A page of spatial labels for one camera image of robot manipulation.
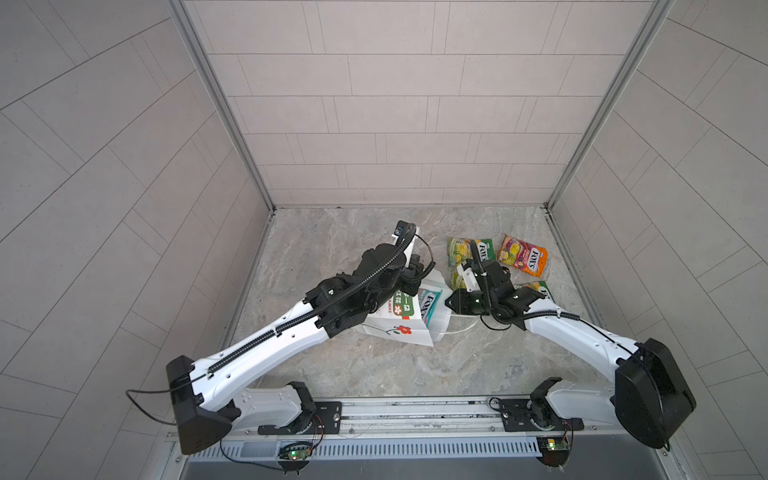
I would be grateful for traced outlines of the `teal snack packet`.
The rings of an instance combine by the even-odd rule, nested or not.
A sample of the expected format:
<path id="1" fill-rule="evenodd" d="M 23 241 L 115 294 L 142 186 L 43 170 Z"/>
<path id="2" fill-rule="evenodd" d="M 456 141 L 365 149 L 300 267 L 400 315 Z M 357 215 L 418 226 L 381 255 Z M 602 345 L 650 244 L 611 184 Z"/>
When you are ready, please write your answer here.
<path id="1" fill-rule="evenodd" d="M 430 325 L 431 318 L 434 314 L 435 308 L 442 292 L 440 290 L 430 290 L 420 288 L 418 291 L 418 302 L 420 307 L 421 318 L 426 326 Z"/>

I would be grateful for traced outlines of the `orange Fox's candy packet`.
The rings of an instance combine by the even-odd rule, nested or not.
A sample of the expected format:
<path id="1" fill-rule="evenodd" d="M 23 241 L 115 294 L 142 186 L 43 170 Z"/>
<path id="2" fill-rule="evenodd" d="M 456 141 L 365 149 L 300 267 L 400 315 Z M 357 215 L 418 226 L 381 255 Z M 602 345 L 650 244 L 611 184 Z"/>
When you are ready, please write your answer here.
<path id="1" fill-rule="evenodd" d="M 497 252 L 500 263 L 540 278 L 546 268 L 548 251 L 544 247 L 506 235 Z"/>

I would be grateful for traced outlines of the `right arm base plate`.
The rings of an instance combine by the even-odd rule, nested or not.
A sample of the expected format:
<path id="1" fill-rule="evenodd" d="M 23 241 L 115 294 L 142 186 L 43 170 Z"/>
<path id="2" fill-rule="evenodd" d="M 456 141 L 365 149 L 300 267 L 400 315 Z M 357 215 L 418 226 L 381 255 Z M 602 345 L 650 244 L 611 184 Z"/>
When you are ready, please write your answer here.
<path id="1" fill-rule="evenodd" d="M 494 397 L 489 406 L 500 415 L 505 432 L 566 433 L 584 429 L 582 419 L 558 417 L 551 407 L 530 398 Z"/>

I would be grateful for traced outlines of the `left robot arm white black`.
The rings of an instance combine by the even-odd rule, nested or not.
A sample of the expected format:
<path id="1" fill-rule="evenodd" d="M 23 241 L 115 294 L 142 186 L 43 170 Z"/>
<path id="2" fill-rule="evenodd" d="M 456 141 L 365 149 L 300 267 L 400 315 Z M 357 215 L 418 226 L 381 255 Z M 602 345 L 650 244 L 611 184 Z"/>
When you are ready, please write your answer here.
<path id="1" fill-rule="evenodd" d="M 239 343 L 197 360 L 184 355 L 171 360 L 166 375 L 182 454 L 201 452 L 234 429 L 304 432 L 317 412 L 304 383 L 266 390 L 252 383 L 294 355 L 362 324 L 394 294 L 417 294 L 432 267 L 401 247 L 380 244 L 363 253 L 352 273 L 322 280 L 282 317 Z"/>

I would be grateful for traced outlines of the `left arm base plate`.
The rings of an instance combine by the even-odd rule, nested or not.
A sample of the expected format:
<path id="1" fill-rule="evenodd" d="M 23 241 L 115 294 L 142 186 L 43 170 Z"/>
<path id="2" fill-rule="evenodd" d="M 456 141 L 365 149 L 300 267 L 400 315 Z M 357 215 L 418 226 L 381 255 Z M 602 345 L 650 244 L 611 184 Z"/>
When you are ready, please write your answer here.
<path id="1" fill-rule="evenodd" d="M 257 429 L 259 435 L 309 435 L 312 433 L 338 434 L 342 414 L 340 401 L 320 401 L 314 403 L 314 410 L 302 411 L 288 425 L 277 427 L 262 425 Z"/>

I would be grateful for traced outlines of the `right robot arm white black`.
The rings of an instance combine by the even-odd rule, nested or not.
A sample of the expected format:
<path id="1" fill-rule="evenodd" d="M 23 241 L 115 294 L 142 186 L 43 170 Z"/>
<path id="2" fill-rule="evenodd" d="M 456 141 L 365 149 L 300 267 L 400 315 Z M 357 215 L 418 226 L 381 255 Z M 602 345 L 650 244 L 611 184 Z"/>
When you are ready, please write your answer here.
<path id="1" fill-rule="evenodd" d="M 531 287 L 515 287 L 509 270 L 497 262 L 469 260 L 456 270 L 464 285 L 446 300 L 451 311 L 541 336 L 610 381 L 608 387 L 560 377 L 542 382 L 528 401 L 537 428 L 554 430 L 568 427 L 572 419 L 593 420 L 619 425 L 643 445 L 661 449 L 694 412 L 693 392 L 661 341 L 640 342 L 600 328 Z"/>

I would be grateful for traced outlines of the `white floral paper bag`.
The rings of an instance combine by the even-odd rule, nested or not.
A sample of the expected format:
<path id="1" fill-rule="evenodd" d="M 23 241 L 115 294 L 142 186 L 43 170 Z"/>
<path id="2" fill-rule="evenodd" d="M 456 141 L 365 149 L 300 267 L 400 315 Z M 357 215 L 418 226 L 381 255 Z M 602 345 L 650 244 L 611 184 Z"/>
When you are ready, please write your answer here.
<path id="1" fill-rule="evenodd" d="M 429 326 L 426 326 L 421 318 L 418 293 L 409 296 L 396 291 L 353 330 L 381 339 L 433 347 L 444 337 L 466 333 L 479 324 L 477 316 L 457 315 L 445 306 L 445 300 L 453 291 L 439 271 L 433 270 L 422 281 L 420 288 L 442 292 Z"/>

